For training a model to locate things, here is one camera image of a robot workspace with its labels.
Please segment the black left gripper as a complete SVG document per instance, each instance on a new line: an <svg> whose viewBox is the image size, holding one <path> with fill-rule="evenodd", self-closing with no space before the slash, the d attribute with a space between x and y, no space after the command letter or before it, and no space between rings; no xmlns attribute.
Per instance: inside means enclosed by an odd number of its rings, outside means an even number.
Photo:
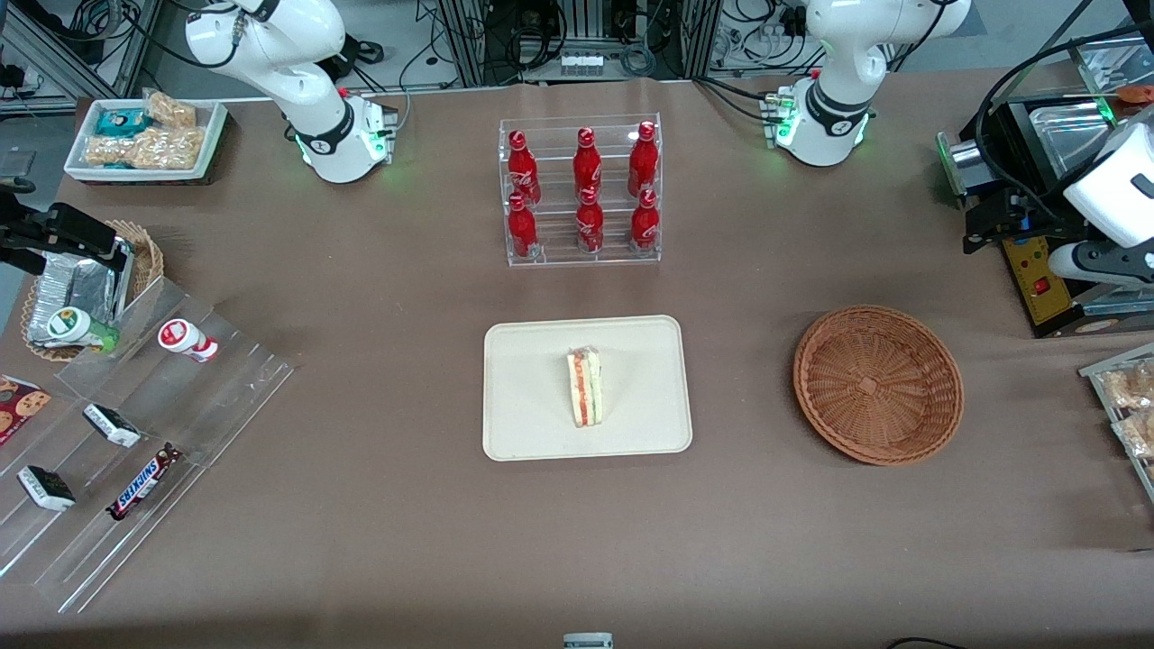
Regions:
<svg viewBox="0 0 1154 649"><path fill-rule="evenodd" d="M964 254L973 254L989 243L1034 237L1067 237L1067 223L1051 216L1019 192L997 192L965 211Z"/></svg>

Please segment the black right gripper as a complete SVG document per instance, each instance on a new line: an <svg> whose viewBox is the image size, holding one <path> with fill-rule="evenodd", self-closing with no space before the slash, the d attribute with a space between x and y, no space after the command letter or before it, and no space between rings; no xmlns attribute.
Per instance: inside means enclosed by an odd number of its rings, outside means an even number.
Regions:
<svg viewBox="0 0 1154 649"><path fill-rule="evenodd" d="M135 255L132 240L117 237L115 229L66 203L54 203L46 211L20 203L3 208L1 243L0 262L25 274L45 270L46 260L36 251L108 253L100 256L100 263L112 273L125 273Z"/></svg>

